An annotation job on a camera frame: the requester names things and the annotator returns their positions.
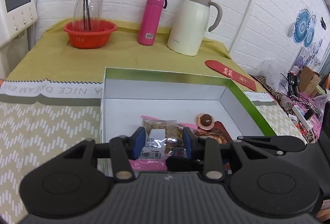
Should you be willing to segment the red plastic basket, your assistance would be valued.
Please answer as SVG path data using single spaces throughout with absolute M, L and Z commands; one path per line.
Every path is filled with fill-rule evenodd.
M 69 42 L 73 47 L 78 49 L 98 49 L 107 44 L 111 35 L 118 27 L 107 20 L 100 20 L 97 25 L 97 28 L 93 31 L 76 30 L 73 27 L 73 23 L 69 22 L 63 27 L 63 30 L 68 34 Z

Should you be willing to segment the olive yellow cloth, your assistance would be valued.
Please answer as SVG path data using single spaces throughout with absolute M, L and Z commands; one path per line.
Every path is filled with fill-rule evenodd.
M 118 29 L 108 43 L 98 49 L 77 49 L 69 42 L 62 20 L 46 30 L 41 39 L 10 73 L 2 84 L 5 89 L 18 92 L 19 82 L 49 80 L 68 83 L 100 83 L 106 68 L 159 70 L 222 78 L 208 68 L 207 60 L 216 60 L 247 77 L 248 73 L 230 57 L 223 43 L 205 39 L 196 56 L 185 56 L 168 49 L 168 27 L 161 27 L 152 46 L 137 42 L 138 26 L 132 22 L 115 21 Z

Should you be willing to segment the beige chevron mat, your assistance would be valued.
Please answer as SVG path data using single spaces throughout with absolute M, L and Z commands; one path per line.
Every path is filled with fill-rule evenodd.
M 84 139 L 100 143 L 101 83 L 7 81 L 1 86 L 1 217 L 26 214 L 18 188 L 32 169 Z

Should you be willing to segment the clear pink cookie packet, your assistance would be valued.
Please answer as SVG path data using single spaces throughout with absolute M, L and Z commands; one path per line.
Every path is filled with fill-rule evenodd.
M 170 156 L 187 157 L 182 138 L 185 124 L 149 116 L 141 116 L 141 123 L 147 133 L 146 141 L 139 158 L 130 161 L 134 171 L 166 170 Z

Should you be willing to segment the clear glass carafe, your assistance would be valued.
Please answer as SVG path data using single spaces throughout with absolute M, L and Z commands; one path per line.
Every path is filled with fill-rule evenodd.
M 102 0 L 77 0 L 72 26 L 74 31 L 96 32 L 101 26 Z

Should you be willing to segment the cream thermal jug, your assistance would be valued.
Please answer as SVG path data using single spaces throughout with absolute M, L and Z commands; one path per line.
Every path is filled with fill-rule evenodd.
M 216 8 L 217 16 L 209 27 L 211 6 Z M 182 55 L 197 55 L 205 32 L 214 31 L 222 16 L 221 6 L 213 0 L 184 0 L 174 18 L 168 48 Z

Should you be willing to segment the white power strip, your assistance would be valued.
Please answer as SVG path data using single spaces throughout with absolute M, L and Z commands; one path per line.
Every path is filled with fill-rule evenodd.
M 306 120 L 304 115 L 305 112 L 297 105 L 293 105 L 292 110 L 294 112 L 294 114 L 296 115 L 296 117 L 299 119 L 299 121 L 303 124 L 303 126 L 307 129 L 307 130 L 311 130 L 313 128 L 312 123 L 309 120 Z

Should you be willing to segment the pink thermos bottle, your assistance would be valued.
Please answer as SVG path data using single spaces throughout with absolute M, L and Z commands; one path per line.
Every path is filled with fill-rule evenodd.
M 167 8 L 167 0 L 147 0 L 140 25 L 138 42 L 151 46 L 156 38 L 162 10 Z

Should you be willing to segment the red envelope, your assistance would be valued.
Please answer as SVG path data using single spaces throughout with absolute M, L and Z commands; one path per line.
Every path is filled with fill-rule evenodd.
M 256 84 L 253 80 L 234 71 L 232 68 L 230 68 L 216 60 L 207 60 L 204 62 L 204 64 L 208 68 L 226 76 L 227 78 L 230 78 L 233 81 L 236 81 L 237 83 L 240 83 L 241 85 L 249 88 L 250 90 L 255 91 L 255 92 L 257 91 Z

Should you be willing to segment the chocolate jelly cup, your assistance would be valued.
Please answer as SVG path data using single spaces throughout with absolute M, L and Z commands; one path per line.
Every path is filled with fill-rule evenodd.
M 197 126 L 203 130 L 211 130 L 214 127 L 215 121 L 213 116 L 207 113 L 197 115 Z

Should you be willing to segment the dark red snack packet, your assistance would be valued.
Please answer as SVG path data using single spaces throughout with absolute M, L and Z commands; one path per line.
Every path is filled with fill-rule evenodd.
M 231 136 L 228 131 L 220 121 L 214 122 L 214 127 L 210 130 L 203 130 L 200 127 L 193 131 L 196 137 L 201 137 L 202 139 L 212 138 L 217 140 L 218 144 L 228 144 L 232 141 Z

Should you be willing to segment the white touchscreen appliance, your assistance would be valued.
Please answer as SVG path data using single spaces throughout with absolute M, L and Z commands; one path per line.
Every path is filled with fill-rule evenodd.
M 38 19 L 35 0 L 1 0 L 1 46 L 5 46 Z

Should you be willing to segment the black straw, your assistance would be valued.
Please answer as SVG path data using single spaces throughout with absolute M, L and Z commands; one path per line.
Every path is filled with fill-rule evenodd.
M 83 0 L 83 25 L 84 30 L 91 30 L 91 19 L 88 0 Z

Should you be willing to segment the green cardboard box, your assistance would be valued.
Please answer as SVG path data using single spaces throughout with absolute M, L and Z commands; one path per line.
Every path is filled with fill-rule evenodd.
M 230 79 L 154 70 L 106 68 L 101 99 L 102 137 L 109 140 L 115 179 L 134 172 L 121 135 L 131 135 L 141 116 L 194 123 L 199 113 L 222 121 L 232 139 L 275 136 L 245 93 Z

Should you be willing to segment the leopard print cloth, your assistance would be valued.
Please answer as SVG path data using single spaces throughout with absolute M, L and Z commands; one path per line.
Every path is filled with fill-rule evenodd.
M 278 102 L 280 107 L 286 113 L 292 111 L 293 103 L 291 99 L 288 96 L 284 95 L 283 93 L 275 91 L 275 89 L 273 89 L 273 87 L 271 87 L 271 85 L 269 85 L 269 83 L 267 82 L 266 77 L 262 75 L 257 75 L 257 76 L 253 75 L 252 77 L 253 79 L 257 80 L 263 86 L 263 88 L 272 95 L 273 98 L 275 98 L 275 100 Z

